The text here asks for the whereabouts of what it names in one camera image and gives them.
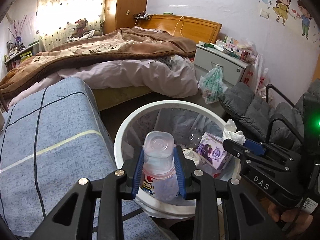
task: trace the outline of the curtain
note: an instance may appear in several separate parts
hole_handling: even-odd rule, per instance
[[[87,20],[87,28],[100,31],[105,0],[38,0],[36,30],[44,49],[49,51],[69,40],[75,22]]]

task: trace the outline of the plastic bottle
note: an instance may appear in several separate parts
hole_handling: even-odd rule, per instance
[[[141,187],[163,202],[172,200],[179,191],[173,161],[174,147],[173,136],[159,131],[148,133],[143,145],[144,180]]]

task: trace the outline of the pink bedsheet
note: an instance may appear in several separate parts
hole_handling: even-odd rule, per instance
[[[82,79],[91,89],[147,86],[155,92],[173,98],[192,96],[198,91],[193,64],[189,59],[175,55],[158,60],[108,61],[79,69],[63,69],[21,92],[11,100],[9,107],[71,76]]]

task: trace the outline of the wooden headboard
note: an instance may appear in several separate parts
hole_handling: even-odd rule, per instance
[[[152,15],[150,19],[139,20],[138,26],[143,29],[161,29],[173,36],[181,36],[182,34],[183,37],[196,43],[199,41],[215,43],[222,26],[216,22],[177,15]]]

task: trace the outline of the vase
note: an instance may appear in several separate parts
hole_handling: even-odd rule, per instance
[[[16,38],[16,46],[18,51],[20,50],[20,44],[21,44],[21,36]]]

